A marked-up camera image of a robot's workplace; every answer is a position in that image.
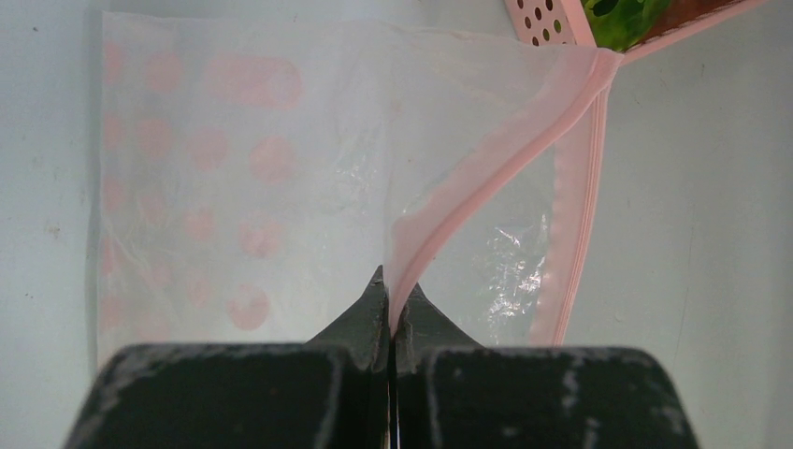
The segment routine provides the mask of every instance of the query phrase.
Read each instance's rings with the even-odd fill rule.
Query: pink polka dot
[[[143,77],[150,90],[166,94],[179,87],[183,73],[181,59],[172,52],[164,51],[149,58]]]
[[[187,299],[197,308],[209,304],[214,294],[212,284],[205,275],[191,274],[187,279]]]
[[[156,260],[141,273],[143,282],[152,290],[162,290],[171,283],[171,267],[163,260]]]
[[[107,332],[121,325],[123,303],[115,295],[107,295],[99,300],[99,330]]]
[[[228,140],[220,129],[202,128],[187,139],[187,151],[196,168],[211,171],[219,167],[228,154]]]
[[[145,119],[137,123],[137,145],[152,161],[166,157],[173,146],[173,132],[162,119]]]
[[[268,257],[278,251],[282,233],[281,225],[271,220],[261,225],[243,221],[239,224],[239,246],[247,255]]]
[[[122,119],[116,114],[106,113],[102,119],[104,129],[102,130],[102,147],[111,152],[118,148],[123,139]]]
[[[207,241],[215,233],[215,213],[208,208],[188,212],[184,216],[184,232],[197,241]]]
[[[137,200],[140,215],[149,225],[161,225],[166,218],[166,201],[158,192],[148,192]]]
[[[106,211],[113,212],[118,210],[124,200],[122,184],[112,176],[105,176],[102,179],[102,206]]]
[[[160,343],[170,337],[170,326],[165,317],[153,313],[137,321],[135,331],[140,342]]]
[[[270,301],[261,288],[241,285],[237,296],[226,302],[225,311],[238,329],[254,330],[267,319]]]
[[[121,245],[115,240],[105,237],[100,242],[102,274],[108,276],[118,268],[123,252]]]
[[[118,82],[122,78],[123,51],[113,42],[105,42],[105,63],[103,80],[107,84]]]
[[[261,182],[275,184],[289,179],[295,171],[292,144],[281,136],[262,140],[248,156],[251,173]]]
[[[291,108],[303,93],[300,72],[280,58],[219,55],[209,62],[208,81],[212,94],[243,106]]]

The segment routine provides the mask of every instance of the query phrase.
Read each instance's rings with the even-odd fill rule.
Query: transparent plastic bag
[[[618,55],[382,22],[105,13],[103,36],[100,360],[141,341],[307,340],[380,264],[395,322],[427,267],[454,316],[477,293],[444,284],[525,259],[498,294],[523,304],[509,282],[536,284],[529,338],[498,325],[484,342],[558,340]],[[475,239],[438,254],[486,203],[460,234]]]

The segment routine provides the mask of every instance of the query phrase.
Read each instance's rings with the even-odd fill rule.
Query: white table
[[[89,3],[0,4],[0,447],[61,444],[93,374]],[[512,34],[500,0],[247,3],[237,12],[274,20]],[[613,88],[568,342],[657,356],[705,447],[793,441],[791,13],[771,1],[624,68]]]

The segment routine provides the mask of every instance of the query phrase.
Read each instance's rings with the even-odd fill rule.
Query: green object
[[[636,45],[671,0],[581,0],[599,47],[626,51]]]

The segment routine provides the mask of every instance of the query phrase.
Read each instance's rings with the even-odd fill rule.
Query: perforated basket
[[[766,0],[672,0],[653,29],[626,52],[623,64],[737,16]],[[595,46],[581,0],[505,0],[518,38],[534,45]]]

